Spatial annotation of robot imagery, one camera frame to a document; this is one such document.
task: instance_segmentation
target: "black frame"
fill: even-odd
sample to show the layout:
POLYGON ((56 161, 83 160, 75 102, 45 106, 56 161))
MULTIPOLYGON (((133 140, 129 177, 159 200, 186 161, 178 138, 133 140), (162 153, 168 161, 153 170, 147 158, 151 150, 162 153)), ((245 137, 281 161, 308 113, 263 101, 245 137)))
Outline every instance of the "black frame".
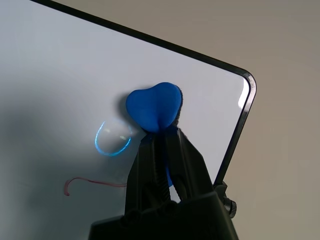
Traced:
POLYGON ((170 51, 185 55, 187 57, 199 60, 201 62, 213 65, 215 67, 221 68, 223 70, 229 71, 231 73, 240 75, 243 78, 245 78, 250 86, 249 94, 246 98, 244 107, 242 109, 242 112, 241 112, 240 117, 238 119, 238 122, 236 124, 236 127, 233 131, 230 143, 228 145, 228 148, 227 148, 226 153, 224 155, 222 164, 220 166, 220 169, 218 171, 218 174, 217 174, 215 182, 214 182, 214 184, 221 184, 222 183, 222 181, 226 175, 228 166, 230 164, 231 158, 232 158, 234 151, 236 149, 240 134, 241 134, 242 129, 244 127, 244 124, 246 122, 246 119, 247 119, 248 113, 250 111, 250 108, 252 106, 253 100, 256 96, 256 92, 257 92, 256 81, 255 81, 254 77, 248 71, 246 71, 242 68, 239 68, 237 66, 231 65, 229 63, 217 60, 217 59, 212 58, 210 56, 206 56, 206 55, 201 54, 199 52, 187 49, 187 48, 179 46, 179 45, 176 45, 174 43, 159 39, 154 36, 150 36, 148 34, 145 34, 145 33, 139 32, 137 30, 133 30, 131 28, 128 28, 126 26, 122 26, 120 24, 117 24, 117 23, 102 19, 100 17, 85 13, 83 11, 74 9, 72 7, 65 6, 63 4, 57 3, 52 0, 30 0, 30 1, 47 6, 49 8, 55 9, 55 10, 58 10, 58 11, 63 12, 65 14, 69 14, 74 17, 86 20, 88 22, 98 24, 98 25, 106 27, 108 29, 112 29, 112 30, 117 31, 119 33, 126 34, 126 35, 134 37, 136 39, 143 40, 145 42, 148 42, 148 43, 157 45, 159 47, 168 49, 170 51))

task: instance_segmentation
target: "white surface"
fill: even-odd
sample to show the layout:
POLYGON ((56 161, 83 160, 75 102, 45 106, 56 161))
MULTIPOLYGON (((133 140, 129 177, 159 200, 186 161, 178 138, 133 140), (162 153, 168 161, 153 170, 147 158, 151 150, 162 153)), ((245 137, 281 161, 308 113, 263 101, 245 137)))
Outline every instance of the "white surface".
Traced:
POLYGON ((63 185, 126 181, 144 135, 123 109, 135 89, 181 88, 179 126, 215 179, 249 92, 242 77, 27 0, 1 0, 0 32, 1 239, 86 239, 123 213, 125 188, 75 181, 66 197, 63 185), (103 156, 96 133, 115 118, 132 141, 103 156))

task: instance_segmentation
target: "whiteboard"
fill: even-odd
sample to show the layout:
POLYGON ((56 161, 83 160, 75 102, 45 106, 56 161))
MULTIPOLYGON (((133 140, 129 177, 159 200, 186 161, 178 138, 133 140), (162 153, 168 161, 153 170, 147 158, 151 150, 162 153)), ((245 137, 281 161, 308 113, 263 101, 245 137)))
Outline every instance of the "whiteboard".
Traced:
POLYGON ((223 178, 256 92, 247 71, 38 2, 51 7, 0 1, 1 239, 84 240, 92 222, 122 215, 125 188, 75 181, 65 196, 64 183, 126 183, 145 135, 126 96, 161 82, 180 87, 179 127, 212 182, 223 178), (99 147, 111 155, 96 147, 100 128, 99 147))

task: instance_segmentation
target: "beige wall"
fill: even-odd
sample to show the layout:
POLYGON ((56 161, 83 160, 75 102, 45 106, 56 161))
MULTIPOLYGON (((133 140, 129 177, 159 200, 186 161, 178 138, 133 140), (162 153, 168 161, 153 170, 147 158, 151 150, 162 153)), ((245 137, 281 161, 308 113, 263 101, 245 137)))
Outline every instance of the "beige wall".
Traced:
POLYGON ((251 72, 225 178, 239 238, 320 239, 320 1, 57 1, 251 72))

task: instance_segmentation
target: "blue heart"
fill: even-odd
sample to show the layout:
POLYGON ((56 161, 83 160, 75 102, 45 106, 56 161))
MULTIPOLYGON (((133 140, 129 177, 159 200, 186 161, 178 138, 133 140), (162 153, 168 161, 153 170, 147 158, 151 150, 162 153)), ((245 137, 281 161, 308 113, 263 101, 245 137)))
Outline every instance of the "blue heart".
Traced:
POLYGON ((181 104, 180 89, 169 82, 135 90, 125 102, 126 110, 133 120, 151 133, 159 133, 169 127, 176 120, 181 104))

